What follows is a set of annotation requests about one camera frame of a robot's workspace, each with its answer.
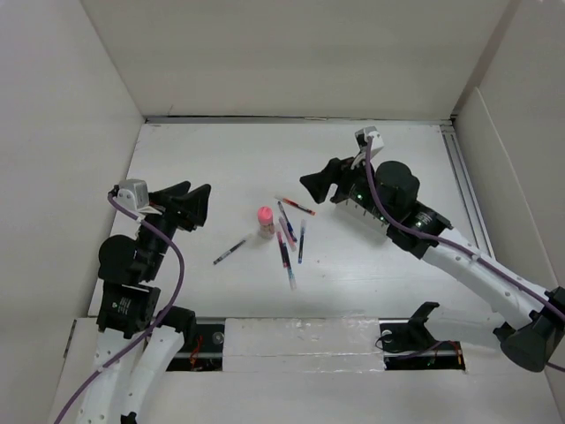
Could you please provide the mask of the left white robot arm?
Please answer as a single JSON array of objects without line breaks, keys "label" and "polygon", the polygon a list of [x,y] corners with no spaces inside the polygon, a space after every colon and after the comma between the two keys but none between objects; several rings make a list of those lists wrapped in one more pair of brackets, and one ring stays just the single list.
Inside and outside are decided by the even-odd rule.
[{"label": "left white robot arm", "polygon": [[139,423],[143,406],[178,352],[196,342],[196,315],[175,304],[184,280],[163,309],[153,286],[168,251],[185,273],[185,259],[173,237],[207,220],[209,184],[190,182],[151,192],[145,181],[126,179],[108,194],[110,205],[139,225],[134,238],[114,235],[98,253],[102,302],[92,374],[66,406],[80,399],[78,423]]}]

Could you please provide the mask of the pink capped small bottle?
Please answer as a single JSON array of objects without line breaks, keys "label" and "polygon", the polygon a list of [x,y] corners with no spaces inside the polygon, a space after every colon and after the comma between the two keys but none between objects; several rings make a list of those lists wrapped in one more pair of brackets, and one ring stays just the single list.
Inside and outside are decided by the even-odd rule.
[{"label": "pink capped small bottle", "polygon": [[263,206],[257,211],[259,235],[264,239],[271,239],[275,235],[274,214],[270,207]]}]

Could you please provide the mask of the red pink long pen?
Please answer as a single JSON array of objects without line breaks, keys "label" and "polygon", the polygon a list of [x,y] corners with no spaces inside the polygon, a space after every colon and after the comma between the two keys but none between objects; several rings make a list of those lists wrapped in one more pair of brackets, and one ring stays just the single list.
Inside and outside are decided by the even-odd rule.
[{"label": "red pink long pen", "polygon": [[292,291],[295,291],[297,289],[297,283],[296,283],[296,279],[295,279],[294,273],[293,273],[292,268],[291,268],[288,248],[286,246],[286,243],[283,241],[283,236],[282,236],[280,231],[276,232],[276,236],[277,236],[277,241],[279,243],[279,247],[280,247],[280,250],[281,250],[282,263],[283,263],[284,268],[287,271],[287,275],[288,275],[288,278],[289,278],[290,289]]}]

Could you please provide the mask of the blue pen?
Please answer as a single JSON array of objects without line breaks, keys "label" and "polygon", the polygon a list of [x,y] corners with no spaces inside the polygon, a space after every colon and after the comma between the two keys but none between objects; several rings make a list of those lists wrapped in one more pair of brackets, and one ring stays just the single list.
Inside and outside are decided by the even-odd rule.
[{"label": "blue pen", "polygon": [[300,236],[298,241],[298,264],[303,263],[305,230],[306,230],[306,220],[303,219],[300,224]]},{"label": "blue pen", "polygon": [[294,233],[294,230],[293,230],[292,225],[290,223],[290,220],[289,220],[289,218],[286,214],[286,211],[284,210],[283,203],[281,201],[277,200],[277,205],[280,209],[280,212],[282,213],[282,217],[283,217],[283,220],[285,221],[285,225],[286,225],[286,228],[287,228],[287,230],[290,234],[290,237],[293,240],[293,242],[296,243],[298,241],[298,239],[297,239],[297,237]]}]

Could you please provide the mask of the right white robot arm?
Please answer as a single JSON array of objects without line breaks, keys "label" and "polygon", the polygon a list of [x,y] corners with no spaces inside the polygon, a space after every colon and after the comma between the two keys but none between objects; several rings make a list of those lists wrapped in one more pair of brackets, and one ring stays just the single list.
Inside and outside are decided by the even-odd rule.
[{"label": "right white robot arm", "polygon": [[426,301],[378,339],[385,352],[401,360],[464,341],[498,348],[531,372],[549,367],[564,338],[564,290],[532,284],[473,247],[445,216],[418,200],[420,182],[407,165],[386,161],[373,167],[359,156],[333,158],[299,182],[318,204],[360,208],[395,246],[450,275],[492,308],[478,320],[465,320]]}]

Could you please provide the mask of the black pen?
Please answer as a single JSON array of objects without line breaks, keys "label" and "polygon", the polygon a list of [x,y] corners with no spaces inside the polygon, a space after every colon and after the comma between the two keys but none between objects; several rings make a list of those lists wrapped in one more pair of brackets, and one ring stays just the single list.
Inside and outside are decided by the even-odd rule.
[{"label": "black pen", "polygon": [[220,262],[224,261],[226,258],[234,254],[239,248],[244,246],[248,242],[248,238],[242,238],[239,240],[234,246],[230,247],[227,251],[222,253],[219,257],[213,260],[213,265],[217,265]]}]

